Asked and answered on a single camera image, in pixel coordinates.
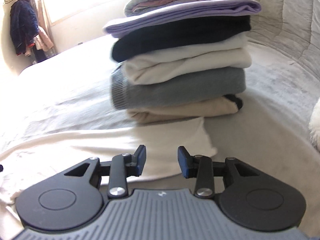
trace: beige folded shirt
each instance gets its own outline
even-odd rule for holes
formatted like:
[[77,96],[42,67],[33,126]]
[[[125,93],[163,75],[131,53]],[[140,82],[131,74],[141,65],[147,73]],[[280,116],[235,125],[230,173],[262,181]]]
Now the beige folded shirt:
[[138,123],[159,122],[196,116],[213,117],[234,114],[236,112],[238,112],[236,103],[225,97],[180,106],[144,107],[127,110],[127,114]]

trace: black folded sweater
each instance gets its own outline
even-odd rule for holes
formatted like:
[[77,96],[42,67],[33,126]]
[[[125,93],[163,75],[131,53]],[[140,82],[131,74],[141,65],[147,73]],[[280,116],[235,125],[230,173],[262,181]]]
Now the black folded sweater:
[[251,30],[250,16],[209,16],[147,26],[130,32],[112,48],[112,58],[125,61],[157,49],[214,43]]

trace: white fluffy object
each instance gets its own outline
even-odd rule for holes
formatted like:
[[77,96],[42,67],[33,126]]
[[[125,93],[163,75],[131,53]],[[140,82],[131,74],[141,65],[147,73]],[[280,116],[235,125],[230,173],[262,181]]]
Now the white fluffy object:
[[312,144],[320,151],[320,98],[313,109],[309,129]]

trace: pink garment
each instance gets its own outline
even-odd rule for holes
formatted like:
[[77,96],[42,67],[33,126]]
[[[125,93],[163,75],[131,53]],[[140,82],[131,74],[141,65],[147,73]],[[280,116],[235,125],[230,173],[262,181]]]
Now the pink garment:
[[39,35],[35,36],[33,38],[33,40],[34,40],[34,42],[36,44],[37,50],[40,50],[40,49],[42,49],[43,51],[48,51],[49,50],[48,47],[43,43],[43,41],[42,41],[42,39],[40,38]]
[[146,8],[146,7],[156,7],[161,5],[166,5],[170,2],[177,1],[177,0],[153,0],[153,1],[147,1],[147,2],[141,2],[134,6],[132,8],[132,11],[138,9],[138,8]]
[[31,49],[29,46],[26,46],[26,52],[24,54],[26,57],[30,56],[31,55]]
[[45,33],[44,29],[41,26],[39,26],[39,36],[48,49],[51,49],[53,47],[53,42],[50,40],[49,36],[47,35],[47,33]]

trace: lavender folded shirt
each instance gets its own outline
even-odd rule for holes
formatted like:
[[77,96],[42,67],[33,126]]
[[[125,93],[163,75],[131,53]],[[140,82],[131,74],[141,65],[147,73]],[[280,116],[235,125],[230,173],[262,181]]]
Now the lavender folded shirt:
[[243,16],[257,14],[261,5],[255,0],[210,0],[167,6],[138,16],[108,22],[104,31],[115,38],[146,26],[205,16]]

